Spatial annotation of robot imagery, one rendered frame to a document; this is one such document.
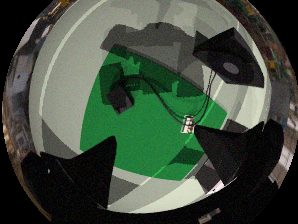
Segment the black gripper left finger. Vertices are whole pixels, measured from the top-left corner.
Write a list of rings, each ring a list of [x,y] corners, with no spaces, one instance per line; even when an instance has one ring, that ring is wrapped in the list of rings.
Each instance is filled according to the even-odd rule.
[[[72,159],[61,159],[43,151],[40,152],[40,156],[44,159],[44,163],[47,163],[49,171],[71,181],[77,189],[98,205],[97,208],[108,210],[116,145],[116,137],[109,136],[108,139]]]

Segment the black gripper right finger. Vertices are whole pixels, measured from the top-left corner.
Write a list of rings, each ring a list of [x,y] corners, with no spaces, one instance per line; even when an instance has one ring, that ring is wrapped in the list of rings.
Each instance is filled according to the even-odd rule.
[[[251,141],[262,131],[265,121],[254,125],[245,133],[221,131],[202,125],[194,125],[193,135],[196,135],[198,144],[204,149],[210,163],[220,176],[223,186],[235,179],[246,153],[249,152]]]

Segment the green circuit board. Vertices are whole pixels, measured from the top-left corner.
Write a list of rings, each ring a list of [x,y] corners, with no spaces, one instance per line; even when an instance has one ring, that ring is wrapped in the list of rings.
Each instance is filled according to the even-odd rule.
[[[128,77],[144,80],[125,81],[124,87],[134,107],[117,115],[106,95],[120,87],[118,81]],[[170,113],[188,127],[169,115],[156,93]],[[205,108],[208,109],[204,115]],[[200,120],[202,115],[204,119]],[[205,153],[193,135],[194,125],[190,124],[200,121],[197,124],[202,127],[220,129],[226,115],[216,101],[176,73],[144,57],[112,47],[86,103],[80,149],[86,152],[114,136],[117,151],[113,167],[141,176],[181,181]]]

